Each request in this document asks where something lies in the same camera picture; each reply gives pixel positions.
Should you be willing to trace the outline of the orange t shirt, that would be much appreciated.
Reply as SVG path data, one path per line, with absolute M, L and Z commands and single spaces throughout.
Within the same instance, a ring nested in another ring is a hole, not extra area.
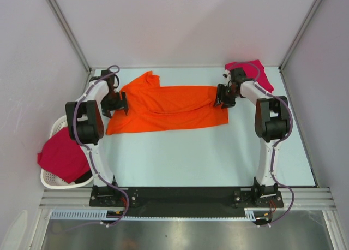
M 197 129 L 228 124 L 228 111 L 214 106 L 214 86 L 161 86 L 148 71 L 121 89 L 128 112 L 115 111 L 106 134 Z

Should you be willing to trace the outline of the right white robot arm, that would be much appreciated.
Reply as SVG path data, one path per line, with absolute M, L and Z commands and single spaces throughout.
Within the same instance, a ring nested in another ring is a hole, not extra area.
M 275 96 L 258 82 L 248 78 L 242 67 L 224 72 L 225 83 L 217 85 L 214 106 L 232 108 L 238 97 L 246 98 L 255 106 L 254 128 L 260 139 L 260 158 L 257 174 L 247 195 L 240 194 L 236 203 L 246 201 L 257 207 L 264 207 L 281 195 L 278 188 L 277 164 L 280 146 L 293 129 L 293 117 L 285 96 Z

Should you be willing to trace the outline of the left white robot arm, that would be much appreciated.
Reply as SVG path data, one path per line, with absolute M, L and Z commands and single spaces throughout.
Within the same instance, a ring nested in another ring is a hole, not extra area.
M 69 136 L 85 154 L 92 172 L 92 201 L 102 199 L 108 206 L 128 199 L 118 187 L 101 147 L 105 135 L 103 116 L 111 118 L 115 111 L 127 115 L 129 111 L 126 93 L 116 91 L 120 85 L 119 71 L 115 64 L 102 70 L 100 76 L 90 79 L 81 97 L 65 105 Z

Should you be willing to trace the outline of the folded magenta t shirt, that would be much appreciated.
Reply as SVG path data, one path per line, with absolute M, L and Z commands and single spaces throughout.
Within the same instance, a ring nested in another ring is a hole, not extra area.
M 269 82 L 267 75 L 264 71 L 264 66 L 259 60 L 247 61 L 247 62 L 232 62 L 225 64 L 225 70 L 230 71 L 234 68 L 243 68 L 247 77 L 257 81 L 258 84 L 268 92 L 272 93 L 274 87 Z

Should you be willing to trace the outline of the magenta t shirt in basket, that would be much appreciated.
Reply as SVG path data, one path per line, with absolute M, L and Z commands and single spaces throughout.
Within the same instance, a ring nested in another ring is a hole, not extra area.
M 87 158 L 80 146 L 71 140 L 67 127 L 51 137 L 37 155 L 39 166 L 67 183 L 91 172 Z

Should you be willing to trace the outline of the black garment in basket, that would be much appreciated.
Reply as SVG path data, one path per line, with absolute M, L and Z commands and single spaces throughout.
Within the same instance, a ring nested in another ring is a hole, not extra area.
M 78 177 L 74 183 L 75 184 L 80 184 L 80 183 L 84 183 L 86 181 L 88 181 L 90 178 L 92 177 L 92 173 L 89 171 L 89 172 L 86 172 L 85 174 L 81 175 L 80 177 Z

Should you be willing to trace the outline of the white plastic laundry basket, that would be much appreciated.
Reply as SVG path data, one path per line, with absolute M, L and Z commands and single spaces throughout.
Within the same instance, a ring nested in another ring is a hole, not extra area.
M 53 137 L 55 134 L 57 134 L 61 129 L 64 127 L 67 127 L 67 117 L 66 115 L 61 116 L 59 119 L 57 119 L 54 124 L 51 127 L 49 138 Z M 67 183 L 57 175 L 54 175 L 44 169 L 41 169 L 40 173 L 40 180 L 44 187 L 48 189 L 55 189 L 55 190 L 66 190 L 66 189 L 75 189 L 84 187 L 93 181 L 93 177 L 90 177 L 85 182 L 81 183 Z

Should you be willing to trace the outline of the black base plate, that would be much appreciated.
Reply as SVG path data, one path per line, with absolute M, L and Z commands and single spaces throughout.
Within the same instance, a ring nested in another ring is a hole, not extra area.
M 245 208 L 284 206 L 281 192 L 257 195 L 250 187 L 129 187 L 121 191 L 93 186 L 90 207 L 124 207 L 126 216 L 150 218 L 243 217 Z

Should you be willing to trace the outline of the aluminium frame rail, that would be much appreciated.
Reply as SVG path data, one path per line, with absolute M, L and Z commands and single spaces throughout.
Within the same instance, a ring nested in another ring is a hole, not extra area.
M 292 210 L 336 210 L 329 188 L 294 188 Z M 88 209 L 91 189 L 44 190 L 40 209 Z

